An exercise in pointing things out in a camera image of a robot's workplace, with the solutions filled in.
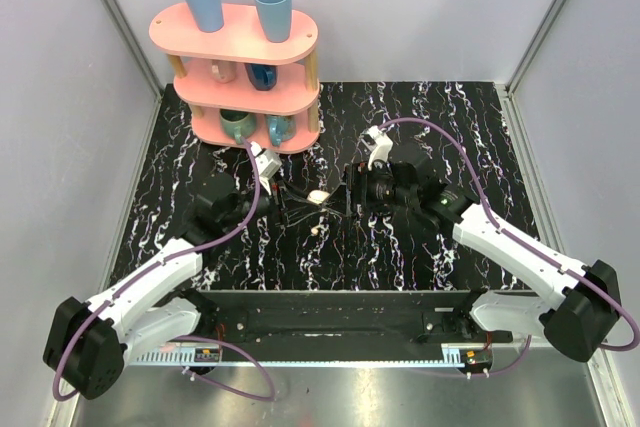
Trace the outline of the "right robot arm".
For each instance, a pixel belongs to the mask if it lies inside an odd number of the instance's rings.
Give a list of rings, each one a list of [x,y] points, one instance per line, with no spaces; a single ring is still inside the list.
[[[476,343],[489,331],[543,337],[566,357],[586,362],[620,318],[615,269],[561,254],[483,208],[477,196],[441,181],[424,161],[349,164],[323,203],[345,217],[371,212],[410,214],[426,230],[448,235],[500,265],[531,294],[486,291],[472,295],[454,318],[454,331]]]

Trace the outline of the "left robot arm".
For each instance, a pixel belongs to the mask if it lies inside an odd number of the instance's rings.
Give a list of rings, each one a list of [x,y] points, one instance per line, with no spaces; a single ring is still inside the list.
[[[206,180],[178,235],[113,287],[81,302],[70,297],[56,309],[43,354],[55,373],[53,394],[66,381],[87,399],[103,395],[131,361],[167,341],[196,343],[221,337],[217,305],[196,289],[180,290],[216,248],[255,216],[285,223],[295,204],[320,205],[324,191],[304,192],[275,176],[243,194],[228,174]]]

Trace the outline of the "beige earbud charging case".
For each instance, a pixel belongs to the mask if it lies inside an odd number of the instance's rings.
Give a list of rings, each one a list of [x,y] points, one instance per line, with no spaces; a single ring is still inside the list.
[[[324,203],[330,197],[330,193],[322,190],[313,190],[308,193],[307,200],[315,205]]]

